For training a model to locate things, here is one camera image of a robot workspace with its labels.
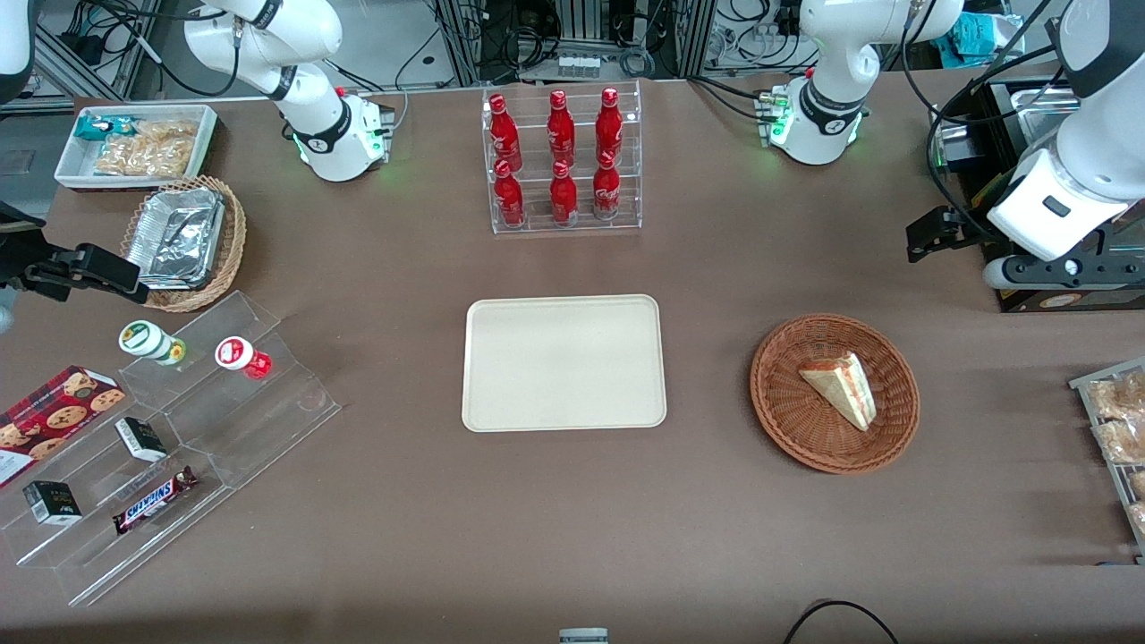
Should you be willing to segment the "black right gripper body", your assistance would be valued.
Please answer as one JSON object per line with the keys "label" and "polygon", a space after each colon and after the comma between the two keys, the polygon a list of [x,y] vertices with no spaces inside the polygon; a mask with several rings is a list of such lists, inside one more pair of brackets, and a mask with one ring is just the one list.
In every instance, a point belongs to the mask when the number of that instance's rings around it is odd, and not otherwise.
{"label": "black right gripper body", "polygon": [[3,288],[31,290],[25,283],[30,267],[53,259],[55,248],[44,235],[45,220],[26,215],[1,203],[1,282]]}

